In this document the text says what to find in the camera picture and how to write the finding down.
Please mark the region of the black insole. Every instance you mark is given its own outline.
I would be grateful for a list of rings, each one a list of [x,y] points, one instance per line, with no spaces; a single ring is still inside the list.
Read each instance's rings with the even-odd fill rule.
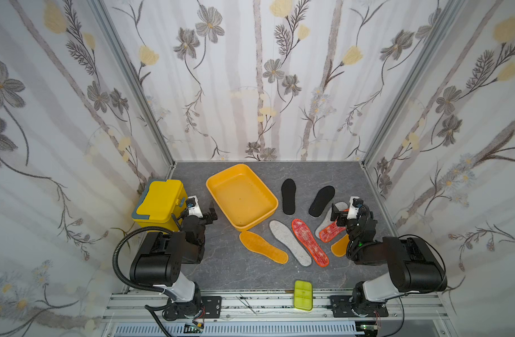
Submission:
[[[291,178],[286,179],[281,186],[282,209],[286,215],[293,215],[296,210],[296,184]]]
[[[327,185],[323,188],[321,188],[310,208],[309,208],[309,215],[314,217],[314,218],[318,218],[320,215],[322,215],[323,211],[325,210],[325,208],[327,207],[328,203],[334,198],[335,196],[335,188],[331,185]]]

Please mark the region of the orange translucent insole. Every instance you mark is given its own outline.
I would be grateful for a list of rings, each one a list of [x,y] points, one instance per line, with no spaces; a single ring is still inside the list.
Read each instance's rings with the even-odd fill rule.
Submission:
[[[345,234],[341,239],[339,239],[336,243],[334,243],[330,249],[334,256],[343,257],[347,253],[347,247],[350,243],[350,238],[348,234]]]
[[[275,263],[283,265],[289,261],[288,254],[285,251],[272,246],[258,234],[249,231],[241,232],[239,239],[247,250],[265,256]]]

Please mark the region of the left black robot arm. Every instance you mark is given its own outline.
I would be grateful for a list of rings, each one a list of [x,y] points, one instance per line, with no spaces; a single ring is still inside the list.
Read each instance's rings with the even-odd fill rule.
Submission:
[[[130,266],[131,287],[166,295],[171,300],[164,313],[167,320],[197,317],[203,312],[201,290],[182,273],[182,266],[201,263],[206,227],[218,219],[215,204],[211,202],[204,213],[193,197],[172,219],[176,232],[147,232]]]

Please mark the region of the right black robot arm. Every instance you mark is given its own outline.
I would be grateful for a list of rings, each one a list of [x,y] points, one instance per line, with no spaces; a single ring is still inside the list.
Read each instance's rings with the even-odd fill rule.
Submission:
[[[378,222],[362,199],[354,199],[346,211],[331,206],[330,220],[346,229],[349,243],[345,255],[350,261],[357,265],[387,267],[384,275],[359,282],[352,290],[349,305],[355,316],[379,313],[390,299],[446,289],[446,267],[439,261],[439,253],[414,235],[376,240]]]

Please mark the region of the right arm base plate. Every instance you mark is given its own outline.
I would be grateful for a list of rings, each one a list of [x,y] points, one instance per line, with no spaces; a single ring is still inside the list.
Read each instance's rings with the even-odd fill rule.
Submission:
[[[366,299],[353,300],[352,296],[330,296],[329,299],[329,308],[334,318],[381,318],[389,316],[384,303],[370,302]]]

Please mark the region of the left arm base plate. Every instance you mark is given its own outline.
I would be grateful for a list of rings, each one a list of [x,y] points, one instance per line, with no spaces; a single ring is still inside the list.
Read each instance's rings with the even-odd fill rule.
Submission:
[[[218,319],[222,308],[221,296],[204,296],[186,303],[173,303],[162,311],[167,321],[177,319]]]

